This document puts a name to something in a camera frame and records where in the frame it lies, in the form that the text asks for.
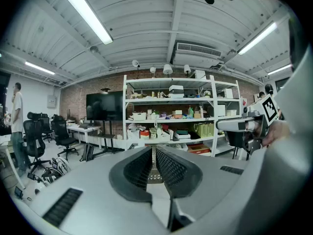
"desk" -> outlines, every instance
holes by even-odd
[[[9,134],[9,135],[4,135],[4,136],[0,136],[0,149],[1,149],[1,150],[5,150],[5,153],[6,153],[7,157],[8,157],[8,159],[9,159],[11,168],[12,168],[12,170],[13,170],[13,173],[14,173],[16,179],[17,179],[18,182],[20,183],[21,187],[22,187],[23,189],[25,189],[25,186],[24,186],[24,184],[22,183],[22,181],[21,181],[21,179],[20,179],[20,177],[19,177],[17,171],[15,170],[15,167],[14,167],[14,165],[13,165],[13,161],[12,161],[11,156],[10,156],[10,152],[9,152],[9,149],[8,149],[8,143],[9,143],[10,140],[11,140],[11,134]]]
[[[89,143],[89,141],[88,141],[88,132],[97,130],[98,134],[100,134],[100,126],[89,127],[87,129],[84,129],[84,128],[79,128],[78,124],[73,124],[71,126],[67,126],[67,129],[71,130],[71,131],[77,131],[78,132],[78,141],[79,141],[79,143],[81,143],[80,135],[79,135],[80,132],[85,134],[86,143]],[[98,142],[99,142],[99,149],[101,150],[102,147],[101,147],[101,138],[100,137],[98,137]]]

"wall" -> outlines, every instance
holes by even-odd
[[[276,77],[274,79],[268,80],[268,81],[264,82],[263,86],[259,87],[259,91],[265,93],[265,85],[266,84],[271,84],[273,86],[273,95],[275,96],[277,94],[277,88],[276,88],[276,83],[275,82],[279,81],[279,80],[282,80],[284,78],[287,78],[287,77],[291,77],[291,75],[292,75],[292,73],[289,72],[287,74],[278,76],[278,77]]]
[[[174,73],[172,77],[185,77],[181,69],[173,69]],[[111,76],[102,76],[95,79],[87,80],[72,86],[69,86],[61,90],[61,100],[60,100],[60,115],[63,117],[67,116],[67,109],[70,109],[71,116],[76,118],[76,122],[80,118],[86,116],[86,95],[92,93],[100,93],[101,88],[110,88],[111,92],[123,90],[123,80],[124,75],[127,75],[127,79],[136,79],[137,71],[128,71],[118,74],[113,74]],[[213,75],[216,81],[223,81],[229,83],[236,83],[236,78],[225,76],[218,73],[206,73],[207,78],[209,75]],[[151,78],[152,74],[149,70],[140,70],[139,78]],[[156,77],[164,77],[162,70],[156,71]],[[259,87],[248,83],[243,80],[238,80],[240,94],[243,98],[246,98],[248,104],[254,102],[253,95],[259,93]],[[128,88],[128,95],[131,93],[130,87]],[[174,108],[184,109],[186,105],[175,105]],[[136,111],[146,111],[147,107],[136,106]],[[153,106],[153,109],[158,110],[160,113],[163,111],[170,112],[172,108],[168,105]],[[128,106],[126,116],[131,113],[131,105]],[[109,125],[106,124],[106,132],[109,131]],[[112,122],[112,132],[113,134],[123,134],[123,126],[121,121]]]
[[[9,81],[8,92],[6,96],[6,107],[8,112],[12,112],[12,96],[13,86],[19,82],[22,86],[21,93],[23,95],[23,120],[27,120],[28,112],[47,113],[48,116],[59,114],[59,98],[60,89],[54,89],[53,86],[47,85],[32,79],[12,74]],[[57,107],[47,108],[47,96],[55,95],[57,97]]]

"fluorescent light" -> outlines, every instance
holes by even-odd
[[[47,73],[49,73],[49,74],[51,74],[51,75],[54,75],[54,72],[52,72],[52,71],[50,71],[50,70],[47,70],[47,69],[44,69],[44,68],[41,68],[41,67],[39,67],[39,66],[37,66],[37,65],[34,65],[34,64],[32,64],[32,63],[30,63],[30,62],[28,62],[28,61],[26,61],[25,64],[28,65],[28,66],[30,66],[30,67],[32,67],[32,68],[36,68],[36,69],[39,69],[39,70],[41,70],[41,71],[47,72]]]
[[[292,66],[291,64],[290,64],[290,65],[283,66],[282,68],[279,68],[279,69],[277,69],[277,70],[273,70],[273,71],[269,72],[268,75],[272,75],[272,74],[274,74],[274,73],[276,73],[276,72],[282,71],[282,70],[287,69],[287,68],[289,68],[289,67],[291,67],[291,66]]]
[[[110,44],[113,42],[112,37],[100,23],[92,9],[89,7],[85,0],[68,0],[77,12],[83,17],[83,19],[92,28],[94,33],[100,38],[100,40],[105,44]]]
[[[276,23],[272,23],[269,27],[267,27],[261,34],[259,34],[255,39],[253,39],[249,44],[243,47],[238,54],[243,55],[260,41],[262,41],[267,35],[269,35],[274,29],[277,28]]]

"brick wall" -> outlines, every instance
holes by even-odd
[[[181,69],[173,69],[174,73],[172,77],[185,77],[182,73]],[[122,72],[118,74],[113,74],[109,76],[102,76],[94,79],[90,79],[72,86],[69,86],[65,89],[61,90],[61,100],[60,100],[60,115],[63,117],[67,116],[67,109],[70,109],[72,117],[76,118],[76,122],[79,121],[80,118],[86,116],[86,95],[93,93],[100,93],[101,88],[110,88],[111,92],[121,91],[123,90],[123,80],[124,75],[127,75],[127,79],[136,79],[137,71],[128,71]],[[213,75],[215,81],[223,81],[229,83],[236,83],[238,80],[240,96],[247,99],[248,104],[254,102],[253,95],[259,93],[259,87],[257,85],[253,85],[246,81],[236,79],[234,77],[225,76],[218,73],[206,73],[207,78],[209,75]],[[139,74],[139,78],[151,78],[152,74],[149,70],[141,70]],[[156,77],[164,77],[162,70],[156,71]],[[127,95],[131,94],[130,86],[128,87]],[[234,97],[238,97],[238,92],[233,90]],[[136,111],[146,111],[149,109],[155,109],[161,112],[171,112],[175,109],[182,109],[184,112],[187,111],[189,105],[175,105],[173,107],[168,105],[159,105],[159,106],[135,106]],[[129,105],[127,108],[126,116],[129,116],[132,112],[132,106]],[[106,132],[109,132],[109,124],[106,124]],[[114,134],[123,135],[123,124],[121,121],[113,121],[112,122],[112,132]]]

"ceiling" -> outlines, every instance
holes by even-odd
[[[261,80],[288,64],[289,14],[277,0],[88,0],[113,37],[104,45],[67,0],[27,0],[0,45],[0,70],[62,87],[77,81],[169,63],[176,42],[219,50],[226,67]],[[278,28],[237,54],[270,22]],[[91,46],[98,52],[92,53]],[[29,61],[56,72],[25,66]],[[289,69],[275,75],[283,75]]]

